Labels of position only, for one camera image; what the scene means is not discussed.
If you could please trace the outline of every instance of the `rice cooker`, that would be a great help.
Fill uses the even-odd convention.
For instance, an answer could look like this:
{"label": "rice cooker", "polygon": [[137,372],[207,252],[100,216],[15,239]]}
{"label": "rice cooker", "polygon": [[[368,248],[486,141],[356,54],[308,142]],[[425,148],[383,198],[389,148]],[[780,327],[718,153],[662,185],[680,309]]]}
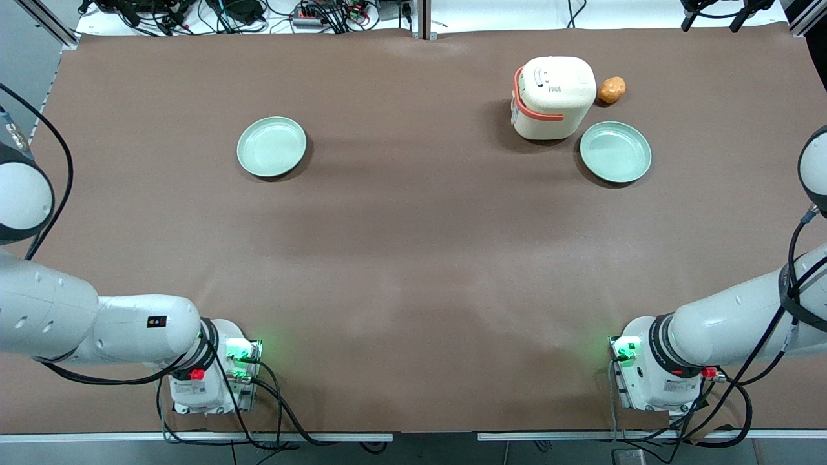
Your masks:
{"label": "rice cooker", "polygon": [[526,139],[569,137],[597,96],[595,74],[573,56],[541,56],[514,73],[511,124]]}

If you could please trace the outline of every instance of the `power strip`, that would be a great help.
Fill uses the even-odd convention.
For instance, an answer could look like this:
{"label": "power strip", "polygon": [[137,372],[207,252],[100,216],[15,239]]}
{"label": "power strip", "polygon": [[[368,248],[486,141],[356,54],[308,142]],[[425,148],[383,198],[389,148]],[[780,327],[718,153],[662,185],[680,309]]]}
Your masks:
{"label": "power strip", "polygon": [[316,12],[310,8],[306,8],[304,2],[301,2],[293,10],[293,26],[296,29],[321,29],[324,25],[322,24],[322,18],[318,17]]}

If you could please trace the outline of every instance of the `black cable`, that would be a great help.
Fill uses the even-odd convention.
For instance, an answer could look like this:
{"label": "black cable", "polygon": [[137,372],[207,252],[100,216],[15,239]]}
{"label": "black cable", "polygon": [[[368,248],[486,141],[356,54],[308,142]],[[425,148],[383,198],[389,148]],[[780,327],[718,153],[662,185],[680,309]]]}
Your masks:
{"label": "black cable", "polygon": [[575,20],[575,18],[577,18],[577,15],[579,15],[580,12],[583,11],[583,8],[586,7],[586,3],[587,3],[587,0],[583,0],[583,4],[581,5],[580,8],[577,9],[577,12],[575,12],[574,14],[571,14],[571,0],[568,0],[569,22],[568,22],[568,24],[566,24],[566,29],[576,29],[576,26],[574,24],[574,20]]}
{"label": "black cable", "polygon": [[259,460],[258,462],[256,462],[256,465],[261,465],[262,463],[264,463],[264,462],[266,462],[266,461],[270,460],[271,458],[273,458],[273,456],[274,456],[274,455],[276,455],[276,454],[277,454],[277,453],[279,453],[279,452],[281,452],[281,451],[278,451],[278,450],[277,450],[277,451],[275,451],[275,452],[271,453],[270,455],[268,455],[267,457],[262,458],[261,460]]}
{"label": "black cable", "polygon": [[181,359],[184,358],[184,355],[186,355],[186,353],[182,353],[181,355],[179,355],[178,358],[176,358],[171,364],[169,364],[163,370],[161,370],[159,372],[156,372],[156,373],[153,373],[149,376],[144,376],[142,378],[137,378],[137,379],[134,379],[134,380],[110,380],[110,379],[106,379],[106,378],[97,378],[95,376],[86,376],[86,375],[81,375],[80,373],[70,372],[69,370],[67,370],[63,367],[58,367],[54,363],[45,363],[45,362],[43,362],[41,364],[44,367],[49,368],[53,372],[57,373],[61,377],[65,378],[69,381],[74,381],[74,382],[78,382],[78,383],[81,383],[81,384],[92,384],[92,385],[99,385],[99,386],[125,386],[125,385],[134,386],[134,385],[148,384],[148,383],[151,383],[151,382],[158,381],[159,379],[163,378],[164,376],[169,375],[171,372],[174,372],[175,370],[178,369],[178,362],[180,362]]}
{"label": "black cable", "polygon": [[778,355],[776,355],[776,357],[772,359],[772,362],[769,365],[767,365],[766,368],[764,368],[763,372],[739,384],[741,386],[749,386],[753,384],[755,381],[761,381],[766,375],[770,374],[770,372],[776,367],[776,365],[781,361],[781,359],[784,358],[785,353],[786,352],[783,350],[778,351]]}
{"label": "black cable", "polygon": [[291,12],[291,13],[282,13],[282,12],[277,12],[277,11],[275,10],[275,8],[273,8],[273,7],[271,7],[271,6],[270,6],[270,0],[264,0],[264,5],[265,5],[265,7],[266,7],[268,10],[272,11],[273,13],[275,13],[275,14],[277,14],[277,15],[280,15],[280,16],[283,16],[283,17],[291,17],[291,16],[293,16],[293,13],[292,13],[292,12]]}
{"label": "black cable", "polygon": [[708,13],[704,13],[704,12],[701,11],[704,8],[708,7],[709,5],[711,5],[711,4],[713,4],[717,1],[718,0],[703,0],[703,1],[699,2],[699,1],[696,0],[695,1],[696,6],[695,7],[690,7],[687,0],[681,0],[681,5],[683,5],[684,10],[686,10],[690,14],[694,14],[694,15],[697,15],[699,17],[705,17],[705,18],[709,18],[709,19],[729,19],[731,17],[736,17],[737,15],[740,15],[744,12],[757,12],[758,10],[764,9],[768,4],[772,4],[772,2],[774,2],[775,0],[761,0],[761,2],[758,2],[754,5],[752,5],[751,7],[742,7],[737,12],[729,13],[729,14],[725,14],[725,15],[710,15]]}
{"label": "black cable", "polygon": [[263,382],[262,380],[253,378],[251,381],[253,384],[267,391],[270,395],[273,396],[273,398],[276,399],[277,402],[282,404],[282,406],[284,407],[284,412],[287,414],[288,418],[290,418],[290,421],[293,423],[294,428],[296,428],[296,431],[299,433],[299,435],[301,435],[302,439],[314,446],[332,446],[334,444],[338,444],[335,442],[319,441],[318,439],[314,439],[313,437],[311,437],[299,423],[299,419],[296,417],[296,414],[293,412],[293,409],[290,408],[290,405],[287,404],[287,402],[284,400],[284,397],[282,397],[280,393],[277,393],[272,386]]}
{"label": "black cable", "polygon": [[147,31],[146,29],[141,29],[138,26],[133,26],[132,23],[130,23],[129,20],[127,20],[120,12],[117,15],[121,18],[121,21],[123,21],[123,23],[126,24],[127,27],[129,27],[130,29],[138,31],[138,32],[140,32],[141,34],[143,34],[145,36],[158,37],[158,35],[155,34],[152,31]]}
{"label": "black cable", "polygon": [[743,440],[747,437],[749,429],[753,426],[753,401],[749,398],[749,394],[743,386],[741,386],[738,383],[732,383],[732,386],[735,386],[735,389],[737,389],[741,393],[744,403],[743,426],[741,427],[741,430],[738,432],[738,435],[722,443],[707,443],[704,441],[700,441],[698,443],[694,443],[693,445],[702,448],[729,448],[742,443]]}
{"label": "black cable", "polygon": [[[689,422],[690,422],[691,417],[692,417],[692,415],[693,415],[694,413],[695,413],[695,412],[693,412],[693,411],[692,411],[692,409],[690,409],[690,411],[689,411],[689,412],[686,412],[686,415],[684,415],[684,417],[683,417],[683,418],[685,418],[686,420],[684,420],[684,421],[683,421],[683,425],[681,426],[681,432],[678,434],[678,438],[679,438],[679,439],[680,439],[680,438],[684,438],[684,437],[686,437],[686,429],[687,429],[687,427],[689,426]],[[679,447],[681,446],[681,444],[683,443],[683,441],[678,440],[678,441],[675,443],[675,447],[673,447],[673,448],[672,448],[672,453],[669,455],[669,458],[663,458],[663,457],[661,457],[658,453],[655,453],[655,452],[654,452],[654,451],[652,451],[651,449],[649,449],[649,448],[645,448],[644,446],[642,446],[642,445],[640,445],[640,444],[637,444],[637,443],[634,443],[634,442],[632,442],[632,441],[625,440],[625,439],[621,439],[621,440],[620,440],[620,442],[622,442],[622,443],[626,443],[626,444],[628,444],[628,445],[630,445],[630,446],[634,446],[635,448],[639,448],[640,450],[643,450],[644,452],[649,453],[650,455],[654,456],[654,457],[655,457],[658,461],[660,461],[661,463],[672,463],[672,461],[674,461],[674,460],[675,460],[675,456],[677,455],[677,450],[678,450],[678,448],[679,448]]]}
{"label": "black cable", "polygon": [[381,455],[385,453],[385,450],[388,448],[388,443],[380,443],[381,445],[377,449],[370,448],[369,445],[376,445],[377,443],[359,443],[359,447],[362,448],[365,452],[369,453],[370,455]]}
{"label": "black cable", "polygon": [[[210,350],[213,351],[213,355],[215,356],[214,360],[218,364],[219,372],[222,373],[222,374],[227,373],[226,371],[224,371],[224,366],[221,364],[221,357],[218,355],[218,350],[213,345],[213,342],[212,341],[207,341],[207,347],[209,347]],[[244,423],[244,419],[241,417],[241,408],[239,408],[239,406],[238,406],[238,402],[236,401],[235,394],[232,393],[232,386],[230,386],[230,381],[227,379],[226,376],[222,376],[222,379],[224,380],[224,386],[227,387],[227,391],[230,393],[230,400],[232,400],[232,407],[235,410],[236,418],[238,418],[238,424],[241,426],[241,429],[243,430],[244,436],[247,439],[247,441],[249,441],[250,444],[252,444],[256,448],[275,450],[277,452],[281,452],[282,450],[284,450],[284,448],[280,447],[278,444],[276,444],[276,447],[272,448],[270,446],[266,446],[266,445],[263,445],[261,443],[258,443],[252,438],[252,436],[250,435],[250,430],[247,428],[246,423]]]}
{"label": "black cable", "polygon": [[534,447],[537,448],[540,453],[546,453],[552,448],[551,441],[534,441]]}
{"label": "black cable", "polygon": [[695,400],[695,403],[692,405],[692,408],[689,409],[689,411],[686,412],[686,415],[683,415],[681,418],[676,419],[675,421],[670,423],[667,428],[659,429],[658,431],[650,434],[649,436],[643,436],[640,439],[628,439],[627,442],[630,442],[630,443],[638,443],[638,442],[646,443],[650,439],[655,439],[657,436],[660,436],[661,434],[666,433],[668,430],[677,427],[679,424],[686,421],[688,415],[694,414],[695,412],[698,411],[698,409],[700,409],[704,406],[704,401],[706,400],[707,397],[710,396],[710,394],[712,393],[712,390],[714,388],[715,388],[715,384],[710,383],[710,387],[706,389],[706,392],[702,392],[702,390],[703,390],[703,380],[701,380],[701,386],[699,387],[699,395],[698,395],[697,399]]}
{"label": "black cable", "polygon": [[[259,365],[260,367],[264,368],[267,371],[267,373],[270,375],[270,378],[273,379],[273,386],[275,386],[275,393],[279,395],[279,398],[281,398],[281,384],[279,384],[279,378],[277,378],[275,376],[275,373],[273,372],[273,369],[270,368],[270,365],[267,365],[266,363],[262,362],[261,360],[256,360],[256,359],[252,359],[252,358],[242,358],[241,361],[242,362],[247,362],[247,363],[255,363],[255,364]],[[282,406],[281,402],[277,402],[277,403],[279,404],[279,411],[278,411],[278,416],[277,416],[277,420],[276,420],[278,423],[277,423],[276,431],[275,431],[275,445],[276,446],[278,446],[281,443],[281,420],[282,420],[282,414],[284,412],[284,407]]]}
{"label": "black cable", "polygon": [[206,24],[206,25],[207,25],[207,27],[209,27],[209,28],[210,28],[210,31],[215,32],[216,34],[218,34],[218,30],[217,30],[216,28],[214,28],[214,27],[210,26],[210,23],[208,23],[208,22],[204,21],[203,16],[201,16],[201,6],[203,6],[203,5],[204,5],[204,3],[206,3],[206,2],[205,2],[205,0],[201,0],[201,1],[198,3],[198,7],[196,7],[196,8],[195,8],[195,14],[196,14],[196,15],[198,15],[198,19],[199,19],[202,23]]}
{"label": "black cable", "polygon": [[[155,409],[158,412],[158,419],[161,421],[161,428],[163,429],[162,433],[164,434],[164,441],[168,443],[181,443],[181,444],[189,444],[193,446],[219,446],[219,447],[226,447],[232,446],[233,444],[241,445],[241,444],[249,444],[249,441],[230,441],[230,442],[215,442],[215,441],[202,441],[202,440],[192,440],[192,439],[182,439],[178,434],[170,428],[170,426],[164,420],[164,415],[161,412],[161,404],[160,404],[160,389],[164,385],[164,378],[158,380],[158,386],[155,387]],[[169,434],[172,436],[175,441],[170,441],[166,438],[166,435]]]}
{"label": "black cable", "polygon": [[60,135],[60,131],[57,130],[55,125],[52,124],[47,117],[43,116],[43,113],[39,112],[37,108],[34,108],[31,105],[31,103],[28,103],[23,97],[17,95],[16,92],[8,88],[5,84],[0,83],[0,90],[7,93],[9,97],[17,100],[19,104],[26,107],[27,110],[34,114],[43,122],[43,124],[46,125],[46,127],[49,128],[49,131],[51,131],[51,133],[55,136],[55,139],[57,139],[57,142],[60,144],[60,148],[63,149],[63,153],[66,157],[66,187],[63,191],[63,198],[60,200],[57,209],[55,209],[55,214],[52,215],[49,223],[46,224],[45,228],[43,228],[43,230],[31,241],[29,250],[26,252],[24,257],[26,260],[31,260],[37,253],[37,249],[41,247],[44,239],[46,239],[49,231],[51,231],[52,227],[55,226],[57,218],[59,218],[60,214],[63,213],[63,208],[66,206],[66,201],[69,200],[69,194],[72,192],[72,184],[74,183],[74,162],[72,160],[72,152],[69,151],[69,145],[66,144],[66,140]]}
{"label": "black cable", "polygon": [[798,223],[796,230],[792,232],[792,239],[790,239],[790,246],[787,249],[786,265],[790,268],[790,282],[795,283],[796,279],[796,244],[798,243],[798,236],[801,235],[801,230],[804,229],[807,223],[803,221]]}
{"label": "black cable", "polygon": [[270,30],[269,30],[268,32],[269,32],[270,34],[272,34],[272,33],[273,33],[273,29],[275,29],[276,27],[278,27],[278,25],[279,25],[279,24],[281,24],[282,22],[285,22],[285,21],[289,21],[289,22],[290,22],[290,25],[291,25],[291,26],[293,25],[293,18],[286,17],[285,19],[282,19],[282,20],[280,20],[280,21],[276,22],[273,26],[270,26]]}

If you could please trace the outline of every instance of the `light green plate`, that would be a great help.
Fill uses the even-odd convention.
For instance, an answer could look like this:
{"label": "light green plate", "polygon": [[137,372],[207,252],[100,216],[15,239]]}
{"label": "light green plate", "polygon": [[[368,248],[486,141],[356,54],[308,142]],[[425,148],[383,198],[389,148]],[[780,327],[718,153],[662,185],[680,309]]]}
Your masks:
{"label": "light green plate", "polygon": [[244,131],[236,154],[241,167],[253,175],[278,176],[299,164],[307,145],[297,122],[288,117],[266,117]]}
{"label": "light green plate", "polygon": [[580,153],[592,173],[615,183],[639,179],[652,164],[652,149],[646,137],[616,121],[598,122],[586,129]]}

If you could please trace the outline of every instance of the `connector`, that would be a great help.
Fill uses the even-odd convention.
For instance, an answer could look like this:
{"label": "connector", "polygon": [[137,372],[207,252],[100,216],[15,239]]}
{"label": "connector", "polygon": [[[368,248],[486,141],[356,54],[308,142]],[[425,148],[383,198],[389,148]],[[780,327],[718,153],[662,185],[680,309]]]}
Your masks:
{"label": "connector", "polygon": [[240,384],[252,384],[253,379],[253,377],[247,374],[247,372],[242,372],[238,370],[231,370],[227,373],[224,373],[224,376],[227,378],[227,381],[237,382]]}
{"label": "connector", "polygon": [[12,115],[6,112],[0,112],[0,117],[2,117],[3,122],[6,123],[6,132],[12,137],[17,149],[23,152],[23,155],[29,160],[34,160],[35,157],[31,154],[28,138],[26,138],[23,131],[15,124],[14,120],[12,120]]}
{"label": "connector", "polygon": [[804,223],[804,224],[808,224],[818,214],[819,214],[818,206],[816,206],[815,204],[811,204],[810,207],[807,209],[807,213],[804,213],[804,216],[801,217],[801,222]]}

